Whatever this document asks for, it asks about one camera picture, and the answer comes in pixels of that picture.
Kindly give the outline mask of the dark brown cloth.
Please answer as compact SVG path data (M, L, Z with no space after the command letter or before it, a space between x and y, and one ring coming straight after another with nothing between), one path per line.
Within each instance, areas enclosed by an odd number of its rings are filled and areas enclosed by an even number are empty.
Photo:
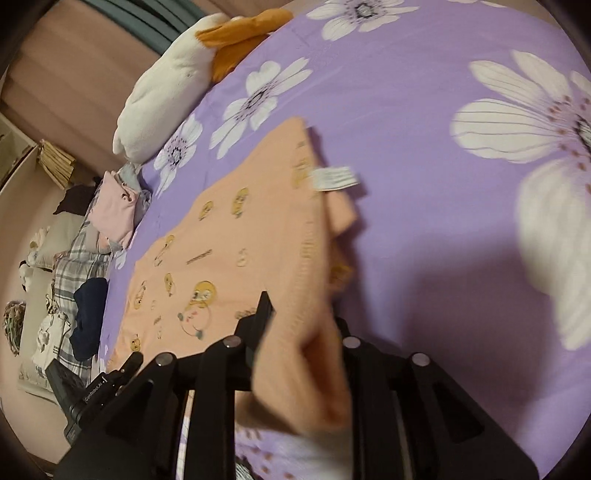
M54 215L62 212L84 217L94 197L96 186L75 185L69 188L58 204Z

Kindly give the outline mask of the folded pink garment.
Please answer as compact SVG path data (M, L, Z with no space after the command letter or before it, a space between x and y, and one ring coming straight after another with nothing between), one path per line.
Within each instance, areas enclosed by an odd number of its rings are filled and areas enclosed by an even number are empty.
M106 172L88 219L106 245L116 243L127 249L134 231L138 193Z

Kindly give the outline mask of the white goose plush toy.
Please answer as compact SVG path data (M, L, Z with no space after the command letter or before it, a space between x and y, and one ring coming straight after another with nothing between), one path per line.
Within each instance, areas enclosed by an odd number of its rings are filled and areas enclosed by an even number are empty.
M287 9L271 8L253 17L214 13L190 26L134 84L116 121L113 154L149 160L211 85L293 18Z

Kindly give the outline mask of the small plush toys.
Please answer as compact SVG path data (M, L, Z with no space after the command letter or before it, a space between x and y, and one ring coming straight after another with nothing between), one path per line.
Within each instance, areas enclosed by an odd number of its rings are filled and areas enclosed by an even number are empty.
M43 246L49 230L50 227L43 227L33 235L28 244L27 256L19 263L19 278L24 292L27 292L30 288L35 268L47 272L51 271L43 261L38 260L40 248Z

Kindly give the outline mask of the dark navy garment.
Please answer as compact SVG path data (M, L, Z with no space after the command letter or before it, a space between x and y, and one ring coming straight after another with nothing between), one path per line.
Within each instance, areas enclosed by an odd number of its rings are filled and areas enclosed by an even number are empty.
M108 282L103 277L88 279L74 292L77 313L70 344L78 362L98 353L107 293Z

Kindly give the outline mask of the purple floral bed sheet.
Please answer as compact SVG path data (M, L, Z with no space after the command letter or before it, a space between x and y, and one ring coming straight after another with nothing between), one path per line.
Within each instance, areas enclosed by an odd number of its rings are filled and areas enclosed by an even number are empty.
M590 415L590 73L560 29L486 1L319 2L209 92L144 112L165 140L101 366L142 342L121 322L140 258L291 117L359 179L353 333L429 354L558 474Z

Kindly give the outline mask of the grey plaid blanket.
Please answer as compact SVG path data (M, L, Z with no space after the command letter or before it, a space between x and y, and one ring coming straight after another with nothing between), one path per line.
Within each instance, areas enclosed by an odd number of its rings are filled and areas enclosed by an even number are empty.
M87 208L81 227L74 237L72 246L58 256L53 270L51 306L64 319L59 344L53 348L56 359L85 385L91 381L91 360L77 360L74 356L70 337L76 327L78 307L74 293L88 279L107 276L111 253L101 253L97 246L91 247L89 241L98 239L92 233L93 226L88 219L92 207L96 203L93 198Z

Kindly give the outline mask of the beige headboard cushion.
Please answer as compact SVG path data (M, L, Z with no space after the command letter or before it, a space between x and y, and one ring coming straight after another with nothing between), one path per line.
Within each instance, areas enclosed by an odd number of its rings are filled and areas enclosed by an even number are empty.
M52 223L34 236L35 245L29 248L26 263L30 267L52 271L56 258L66 253L78 234L84 217L68 212L53 216Z

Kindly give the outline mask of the white patterned garment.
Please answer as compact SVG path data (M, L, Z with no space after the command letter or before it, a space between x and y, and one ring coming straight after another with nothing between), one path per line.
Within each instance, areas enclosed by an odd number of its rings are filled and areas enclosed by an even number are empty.
M60 311L49 313L39 326L36 335L36 347L31 357L37 373L45 378L45 370L58 357L64 332L70 324L67 316Z

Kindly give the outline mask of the hanging beige fringe cloth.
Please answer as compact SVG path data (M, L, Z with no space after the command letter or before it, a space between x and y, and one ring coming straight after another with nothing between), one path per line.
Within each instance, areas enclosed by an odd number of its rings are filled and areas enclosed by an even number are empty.
M41 168L58 188L66 190L71 185L76 163L73 156L51 142L42 140L37 159Z

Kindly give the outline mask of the white wall shelf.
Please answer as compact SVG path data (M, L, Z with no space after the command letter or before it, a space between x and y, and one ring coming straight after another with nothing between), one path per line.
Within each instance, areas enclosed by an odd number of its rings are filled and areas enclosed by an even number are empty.
M4 187L21 164L38 149L37 143L0 114L0 186Z

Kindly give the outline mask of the teal curtain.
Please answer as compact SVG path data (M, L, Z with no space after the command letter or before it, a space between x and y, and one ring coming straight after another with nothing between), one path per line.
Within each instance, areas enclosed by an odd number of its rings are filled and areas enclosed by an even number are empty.
M83 0L83 3L158 55L205 16L189 0Z

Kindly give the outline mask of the orange cartoon print baby shirt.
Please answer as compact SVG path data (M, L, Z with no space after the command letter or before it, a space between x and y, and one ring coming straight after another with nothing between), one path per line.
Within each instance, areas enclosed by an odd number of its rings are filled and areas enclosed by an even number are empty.
M267 295L273 316L254 353L242 425L301 435L349 424L351 400L332 300L353 270L337 238L356 221L342 192L311 183L318 164L301 118L270 131L134 262L107 369L133 352L185 357L231 335Z

